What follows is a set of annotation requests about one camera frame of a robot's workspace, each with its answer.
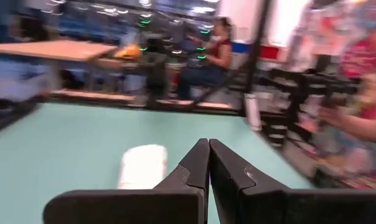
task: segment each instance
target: woman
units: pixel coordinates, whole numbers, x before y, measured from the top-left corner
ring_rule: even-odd
[[[200,68],[189,65],[182,71],[177,86],[177,94],[182,100],[190,100],[192,85],[208,85],[220,83],[231,63],[231,24],[228,18],[222,17],[214,22],[212,41],[205,45],[206,65]],[[203,46],[204,41],[189,37],[195,43]]]

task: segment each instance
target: white wall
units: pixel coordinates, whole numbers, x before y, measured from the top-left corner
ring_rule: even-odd
[[[262,0],[220,0],[219,16],[231,19],[235,41],[251,42],[255,37],[261,7]]]

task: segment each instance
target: black metal bar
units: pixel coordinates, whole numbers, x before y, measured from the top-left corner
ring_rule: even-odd
[[[257,35],[254,42],[251,45],[251,52],[248,56],[248,80],[246,82],[245,92],[251,93],[253,86],[253,75],[257,71],[257,63],[259,61],[258,57],[260,56],[261,50],[261,41],[263,40],[264,29],[266,26],[268,14],[270,12],[271,3],[273,0],[263,0],[261,7],[261,16],[257,24]]]

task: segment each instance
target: blue jeans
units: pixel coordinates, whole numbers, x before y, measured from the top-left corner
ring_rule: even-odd
[[[200,68],[186,67],[178,81],[177,94],[181,100],[191,100],[190,87],[197,85],[213,85],[222,82],[225,70],[216,65],[205,65]]]

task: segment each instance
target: woman's arm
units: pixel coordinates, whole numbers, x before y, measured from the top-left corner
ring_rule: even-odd
[[[195,42],[199,46],[205,47],[206,49],[211,49],[211,48],[214,47],[213,42],[205,42],[205,41],[203,41],[199,38],[196,38],[194,36],[188,36],[188,39],[192,40],[193,42]]]
[[[376,120],[346,115],[340,128],[360,140],[376,143]]]
[[[228,68],[231,63],[231,51],[232,51],[231,45],[225,44],[225,45],[222,45],[220,48],[219,58],[214,57],[213,55],[206,55],[206,59],[214,65]]]

